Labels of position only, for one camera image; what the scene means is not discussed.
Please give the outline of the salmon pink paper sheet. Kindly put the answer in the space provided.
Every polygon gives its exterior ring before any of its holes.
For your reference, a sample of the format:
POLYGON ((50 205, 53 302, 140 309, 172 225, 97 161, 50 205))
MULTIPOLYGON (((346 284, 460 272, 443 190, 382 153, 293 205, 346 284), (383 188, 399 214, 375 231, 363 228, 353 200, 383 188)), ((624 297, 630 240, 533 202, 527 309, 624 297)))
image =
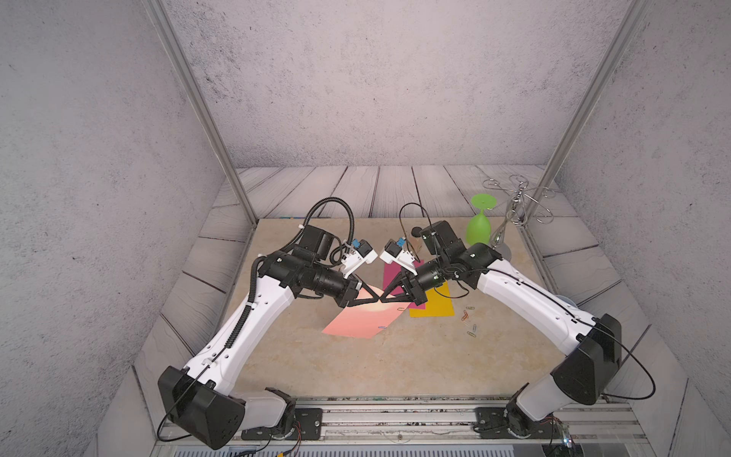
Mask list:
POLYGON ((372 338, 383 329, 389 327, 408 308, 404 303, 378 303, 354 308, 344 308, 322 330, 323 334, 351 337, 372 338))

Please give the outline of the yellow paper sheet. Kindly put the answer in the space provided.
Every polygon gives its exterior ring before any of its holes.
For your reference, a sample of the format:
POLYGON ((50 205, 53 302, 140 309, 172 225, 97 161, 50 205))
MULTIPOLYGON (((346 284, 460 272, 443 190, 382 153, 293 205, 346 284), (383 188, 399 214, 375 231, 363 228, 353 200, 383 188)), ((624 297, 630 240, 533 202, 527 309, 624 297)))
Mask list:
POLYGON ((449 317, 455 314, 448 283, 427 291, 426 299, 428 300, 422 305, 409 306, 411 318, 449 317))

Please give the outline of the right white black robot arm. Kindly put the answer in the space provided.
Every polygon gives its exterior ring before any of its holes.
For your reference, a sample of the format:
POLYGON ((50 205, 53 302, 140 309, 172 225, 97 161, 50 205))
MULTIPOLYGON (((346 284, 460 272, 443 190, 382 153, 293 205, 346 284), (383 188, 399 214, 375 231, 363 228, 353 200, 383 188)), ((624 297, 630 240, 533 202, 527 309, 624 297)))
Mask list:
POLYGON ((504 410, 506 424, 517 436, 554 411, 572 403, 592 406, 605 395, 631 350, 622 343, 622 325, 606 313, 596 317, 528 279, 496 249, 484 243, 466 247, 445 220, 415 228, 432 258, 415 266, 409 240, 391 240, 382 260, 400 266, 388 284, 383 302, 423 304, 426 294, 448 280, 464 282, 516 312, 538 329, 565 356, 550 373, 520 388, 504 410))

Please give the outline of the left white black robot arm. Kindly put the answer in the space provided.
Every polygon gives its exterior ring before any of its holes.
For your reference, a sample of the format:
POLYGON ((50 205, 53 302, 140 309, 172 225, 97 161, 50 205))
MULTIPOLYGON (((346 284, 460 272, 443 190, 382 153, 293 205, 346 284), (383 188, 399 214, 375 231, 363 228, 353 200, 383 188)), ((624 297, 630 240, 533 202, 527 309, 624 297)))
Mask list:
POLYGON ((253 350, 296 298, 329 296, 341 308, 364 304, 369 285, 356 275, 375 259, 367 242, 354 238, 355 217, 339 197, 324 198, 306 214, 284 247, 252 263, 249 293, 203 350, 184 367, 167 367, 157 386, 164 421, 210 449, 222 449, 238 431, 265 430, 286 437, 298 428, 294 397, 266 388, 240 397, 231 392, 253 350))

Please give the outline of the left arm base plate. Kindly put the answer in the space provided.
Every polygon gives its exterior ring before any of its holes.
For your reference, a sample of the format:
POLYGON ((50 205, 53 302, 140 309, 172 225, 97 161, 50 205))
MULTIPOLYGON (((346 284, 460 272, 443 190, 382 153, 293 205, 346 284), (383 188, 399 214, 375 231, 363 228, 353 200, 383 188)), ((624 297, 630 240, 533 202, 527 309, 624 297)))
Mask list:
POLYGON ((318 441, 322 433, 323 415, 324 411, 319 407, 296 407, 286 411, 275 427, 243 430, 240 438, 243 441, 318 441))

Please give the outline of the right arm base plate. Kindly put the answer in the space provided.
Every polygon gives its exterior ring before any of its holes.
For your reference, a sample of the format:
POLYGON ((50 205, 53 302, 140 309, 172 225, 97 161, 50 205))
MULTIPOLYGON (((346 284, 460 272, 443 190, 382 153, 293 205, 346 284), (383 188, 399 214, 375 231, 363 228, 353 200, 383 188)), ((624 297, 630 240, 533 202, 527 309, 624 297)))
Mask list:
POLYGON ((539 422, 509 419, 504 407, 478 407, 475 415, 472 430, 482 439, 548 440, 563 436, 558 419, 552 415, 539 422))

